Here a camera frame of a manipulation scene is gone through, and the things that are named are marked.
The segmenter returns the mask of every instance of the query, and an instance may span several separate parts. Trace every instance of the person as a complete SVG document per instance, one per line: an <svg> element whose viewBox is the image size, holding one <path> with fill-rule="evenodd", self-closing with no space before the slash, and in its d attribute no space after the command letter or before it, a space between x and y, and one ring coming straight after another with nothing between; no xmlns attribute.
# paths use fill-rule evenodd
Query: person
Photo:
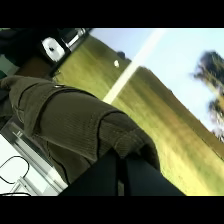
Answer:
<svg viewBox="0 0 224 224"><path fill-rule="evenodd" d="M152 139L123 111L84 90L22 76L0 80L0 116L16 115L69 185L108 150L131 152L160 171Z"/></svg>

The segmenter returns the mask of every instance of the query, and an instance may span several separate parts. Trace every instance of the cable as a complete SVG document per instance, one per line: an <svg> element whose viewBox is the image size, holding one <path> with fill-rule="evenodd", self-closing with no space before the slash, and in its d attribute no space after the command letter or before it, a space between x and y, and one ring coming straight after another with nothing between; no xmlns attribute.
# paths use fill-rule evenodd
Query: cable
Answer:
<svg viewBox="0 0 224 224"><path fill-rule="evenodd" d="M13 158L21 158L21 159L23 159L26 163L27 163L27 165L28 165L28 168L27 168L27 171L26 171L26 173L23 175L23 178L27 175L27 173L29 172L29 170L30 170L30 164L22 157L22 156L12 156L12 157L10 157L9 159L7 159L1 166L0 166L0 169L9 161L9 160L11 160L11 159L13 159ZM15 184L16 182L9 182L9 181L7 181L7 180L5 180L2 176L0 176L0 179L2 179L4 182L6 182L7 184Z"/></svg>
<svg viewBox="0 0 224 224"><path fill-rule="evenodd" d="M4 193L4 194L0 194L0 196L16 195L16 194L23 194L23 195L27 195L27 196L32 196L31 194L28 194L28 193L25 193L25 192Z"/></svg>

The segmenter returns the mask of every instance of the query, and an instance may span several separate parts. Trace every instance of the grassy hill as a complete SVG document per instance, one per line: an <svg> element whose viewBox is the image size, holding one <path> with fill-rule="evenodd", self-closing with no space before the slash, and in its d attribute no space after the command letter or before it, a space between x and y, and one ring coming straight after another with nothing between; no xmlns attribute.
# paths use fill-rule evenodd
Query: grassy hill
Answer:
<svg viewBox="0 0 224 224"><path fill-rule="evenodd" d="M89 37L63 64L56 80L103 99L129 63ZM185 194L224 195L224 163L220 159L224 158L223 144L151 71L140 67L113 105L152 137L163 175Z"/></svg>

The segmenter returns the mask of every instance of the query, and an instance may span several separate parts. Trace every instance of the grass field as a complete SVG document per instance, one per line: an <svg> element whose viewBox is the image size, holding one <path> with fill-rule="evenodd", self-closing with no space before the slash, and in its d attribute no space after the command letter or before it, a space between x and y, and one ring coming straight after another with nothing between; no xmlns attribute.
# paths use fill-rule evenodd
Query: grass field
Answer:
<svg viewBox="0 0 224 224"><path fill-rule="evenodd" d="M60 68L57 82L103 99L129 60L89 37ZM139 68L113 105L154 140L163 175L187 195L224 195L224 147L148 69Z"/></svg>

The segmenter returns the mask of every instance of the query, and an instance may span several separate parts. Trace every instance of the sky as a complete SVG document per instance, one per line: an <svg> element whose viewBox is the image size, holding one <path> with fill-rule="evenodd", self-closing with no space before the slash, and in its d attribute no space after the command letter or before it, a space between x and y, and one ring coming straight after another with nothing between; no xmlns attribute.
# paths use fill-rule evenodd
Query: sky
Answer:
<svg viewBox="0 0 224 224"><path fill-rule="evenodd" d="M153 32L152 28L96 28L92 35L115 51L133 59ZM215 50L224 57L223 28L167 29L143 66L150 69L208 130L213 124L208 103L214 94L201 81L192 77L205 51Z"/></svg>

